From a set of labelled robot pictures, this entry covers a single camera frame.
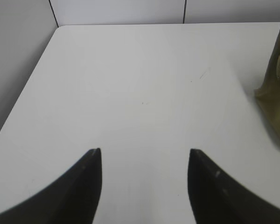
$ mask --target white wall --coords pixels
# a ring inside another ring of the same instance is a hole
[[[0,129],[56,28],[48,0],[0,0]]]
[[[188,0],[185,23],[280,21],[280,0]]]
[[[60,26],[182,23],[185,0],[51,0]]]

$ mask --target fabric bag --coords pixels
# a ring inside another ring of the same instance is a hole
[[[255,90],[256,100],[280,136],[280,31],[262,86]]]

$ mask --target olive green bag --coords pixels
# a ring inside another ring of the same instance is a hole
[[[255,91],[255,97],[266,118],[280,136],[280,31],[266,70],[264,82]]]

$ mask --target scuff mark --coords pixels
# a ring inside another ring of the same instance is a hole
[[[210,71],[210,67],[207,68],[207,70],[200,76],[199,79],[202,79],[203,76],[205,76],[205,75],[207,75],[209,73],[209,71]]]
[[[216,174],[215,174],[215,177],[218,178],[218,177],[220,176],[220,174],[221,174],[221,171],[218,170],[218,171],[216,172]]]

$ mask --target white table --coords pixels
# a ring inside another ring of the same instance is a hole
[[[0,132],[0,211],[102,148],[95,224],[189,224],[189,150],[280,208],[280,140],[253,99],[280,23],[65,26]]]

